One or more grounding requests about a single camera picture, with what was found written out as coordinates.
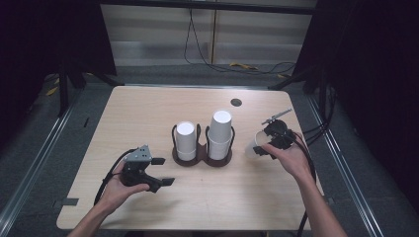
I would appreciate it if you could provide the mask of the grey tape strip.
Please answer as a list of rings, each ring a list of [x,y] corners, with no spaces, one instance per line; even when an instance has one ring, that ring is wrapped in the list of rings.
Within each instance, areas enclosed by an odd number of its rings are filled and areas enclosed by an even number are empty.
[[[60,200],[56,200],[53,204],[54,208],[60,208],[63,206],[75,206],[78,203],[78,198],[63,198]]]

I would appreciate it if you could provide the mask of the person's right hand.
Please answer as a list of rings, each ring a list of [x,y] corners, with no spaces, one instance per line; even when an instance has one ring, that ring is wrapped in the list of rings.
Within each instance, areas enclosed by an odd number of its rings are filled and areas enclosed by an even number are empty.
[[[269,154],[275,156],[298,182],[311,178],[310,168],[303,151],[292,145],[288,149],[279,149],[271,144],[264,144],[262,148]]]

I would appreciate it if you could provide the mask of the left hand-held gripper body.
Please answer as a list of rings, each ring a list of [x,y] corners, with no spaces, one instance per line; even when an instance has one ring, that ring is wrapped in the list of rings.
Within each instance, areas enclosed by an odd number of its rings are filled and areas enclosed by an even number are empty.
[[[126,187],[138,184],[149,185],[149,191],[156,193],[162,187],[162,181],[146,174],[146,168],[151,165],[151,152],[147,145],[136,148],[125,158],[121,172],[121,182]]]

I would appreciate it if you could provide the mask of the black stand leg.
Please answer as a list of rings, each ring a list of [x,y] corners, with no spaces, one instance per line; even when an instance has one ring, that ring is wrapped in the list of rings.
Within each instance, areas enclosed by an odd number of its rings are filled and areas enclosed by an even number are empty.
[[[68,109],[68,82],[65,65],[63,63],[59,66],[59,116],[62,117]]]

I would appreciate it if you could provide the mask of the dark brown double cup holder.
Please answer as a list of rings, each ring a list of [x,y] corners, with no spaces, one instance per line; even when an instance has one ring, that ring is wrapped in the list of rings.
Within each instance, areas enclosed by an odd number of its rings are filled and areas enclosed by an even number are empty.
[[[198,134],[196,135],[196,151],[195,151],[196,156],[189,161],[185,161],[179,158],[180,152],[177,150],[177,143],[176,143],[176,138],[175,138],[176,128],[177,128],[177,125],[174,125],[171,130],[172,142],[174,145],[172,149],[172,157],[173,157],[173,160],[178,165],[183,166],[183,167],[192,167],[192,166],[197,165],[201,161],[204,161],[206,164],[208,164],[211,167],[224,167],[231,161],[232,144],[235,138],[234,127],[231,128],[231,139],[228,142],[228,151],[227,151],[226,156],[220,160],[215,160],[215,159],[210,158],[210,137],[209,137],[210,128],[209,127],[206,128],[207,143],[205,145],[201,145],[199,143],[199,138],[200,138],[202,129],[201,129],[201,126],[197,124],[196,130]]]

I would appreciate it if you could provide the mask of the person's left hand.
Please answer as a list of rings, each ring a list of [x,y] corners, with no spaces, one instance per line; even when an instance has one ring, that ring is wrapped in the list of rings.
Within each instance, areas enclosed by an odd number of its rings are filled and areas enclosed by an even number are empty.
[[[96,207],[99,207],[104,213],[113,213],[130,196],[149,190],[149,185],[147,184],[139,184],[132,187],[126,187],[121,182],[121,171],[123,170],[123,167],[124,164],[121,163],[112,172],[112,177],[108,181],[101,198],[96,204]]]

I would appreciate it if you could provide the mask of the white paper cup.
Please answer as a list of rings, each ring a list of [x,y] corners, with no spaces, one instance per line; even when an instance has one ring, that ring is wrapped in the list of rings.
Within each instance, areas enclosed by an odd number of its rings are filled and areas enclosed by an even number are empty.
[[[256,159],[260,157],[253,151],[253,148],[255,146],[262,147],[263,144],[269,143],[270,141],[271,136],[267,136],[264,131],[258,131],[245,148],[245,155],[251,159]]]
[[[230,142],[231,140],[216,142],[209,136],[209,158],[213,160],[224,159],[229,152]]]
[[[226,142],[231,137],[232,115],[228,111],[216,111],[209,126],[209,137],[218,143]]]
[[[191,153],[196,149],[195,126],[190,121],[181,121],[177,124],[175,138],[178,151]]]
[[[192,161],[196,158],[197,151],[193,150],[191,152],[181,152],[177,151],[178,158],[182,161]]]

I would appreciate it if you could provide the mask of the black curtain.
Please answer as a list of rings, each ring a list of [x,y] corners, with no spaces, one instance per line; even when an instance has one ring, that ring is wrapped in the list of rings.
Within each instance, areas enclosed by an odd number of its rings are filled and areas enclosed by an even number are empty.
[[[317,0],[295,70],[334,87],[419,213],[419,0]]]
[[[76,87],[80,71],[117,73],[99,0],[0,0],[0,148],[60,65]]]

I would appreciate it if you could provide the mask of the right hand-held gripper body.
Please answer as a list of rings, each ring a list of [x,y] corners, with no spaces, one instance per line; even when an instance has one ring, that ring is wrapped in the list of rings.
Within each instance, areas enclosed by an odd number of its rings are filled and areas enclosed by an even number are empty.
[[[262,122],[264,128],[268,127],[273,131],[274,136],[271,137],[270,144],[276,148],[288,149],[292,146],[293,141],[295,140],[293,131],[288,128],[284,121],[280,120],[280,117],[291,111],[292,109],[287,109],[283,112],[271,116],[270,118],[267,118]]]

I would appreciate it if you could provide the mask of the metal floor rail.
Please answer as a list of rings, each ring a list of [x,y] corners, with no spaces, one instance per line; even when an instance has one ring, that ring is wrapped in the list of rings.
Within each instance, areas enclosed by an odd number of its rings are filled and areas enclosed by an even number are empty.
[[[384,237],[376,216],[361,191],[333,132],[329,128],[324,128],[323,137],[370,237]]]
[[[45,165],[49,154],[55,146],[56,141],[64,130],[72,112],[73,106],[69,106],[63,114],[55,121],[53,127],[38,151],[35,160],[26,172],[22,182],[14,191],[11,198],[0,212],[0,237],[7,237],[8,232],[13,226],[20,210],[22,209],[28,195],[33,188],[38,176]]]

